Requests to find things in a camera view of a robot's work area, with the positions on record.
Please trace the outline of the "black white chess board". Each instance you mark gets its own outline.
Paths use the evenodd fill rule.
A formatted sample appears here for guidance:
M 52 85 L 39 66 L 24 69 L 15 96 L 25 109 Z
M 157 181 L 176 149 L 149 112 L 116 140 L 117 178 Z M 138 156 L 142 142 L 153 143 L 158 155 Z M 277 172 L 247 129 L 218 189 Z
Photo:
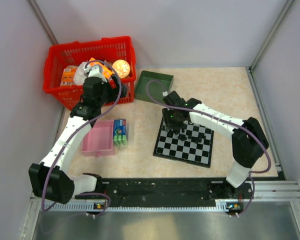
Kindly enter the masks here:
M 153 156 L 209 168 L 213 142 L 214 131 L 209 128 L 186 122 L 185 129 L 174 132 L 162 120 Z

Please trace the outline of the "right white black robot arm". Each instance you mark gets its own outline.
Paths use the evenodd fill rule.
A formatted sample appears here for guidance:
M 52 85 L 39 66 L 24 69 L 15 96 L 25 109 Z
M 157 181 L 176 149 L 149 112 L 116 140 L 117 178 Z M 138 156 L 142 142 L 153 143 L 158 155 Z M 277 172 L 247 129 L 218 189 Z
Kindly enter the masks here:
M 229 198 L 235 198 L 242 191 L 245 182 L 256 161 L 263 155 L 269 158 L 269 142 L 259 121 L 254 117 L 247 120 L 235 118 L 216 111 L 200 100 L 184 100 L 176 91 L 163 92 L 165 108 L 163 120 L 168 130 L 178 133 L 188 124 L 200 125 L 215 131 L 232 142 L 234 163 L 226 176 L 223 192 Z

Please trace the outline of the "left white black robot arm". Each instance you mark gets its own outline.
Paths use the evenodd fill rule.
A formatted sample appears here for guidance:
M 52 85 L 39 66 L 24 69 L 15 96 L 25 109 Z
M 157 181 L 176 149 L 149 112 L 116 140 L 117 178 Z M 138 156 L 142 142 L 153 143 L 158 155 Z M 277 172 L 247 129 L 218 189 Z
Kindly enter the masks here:
M 90 60 L 83 70 L 86 75 L 83 93 L 71 110 L 63 132 L 40 163 L 33 163 L 28 169 L 32 192 L 42 201 L 66 204 L 83 193 L 99 198 L 104 191 L 95 174 L 84 173 L 70 178 L 67 171 L 84 137 L 97 119 L 104 116 L 102 107 L 115 106 L 119 99 L 126 97 L 127 88 L 107 62 Z

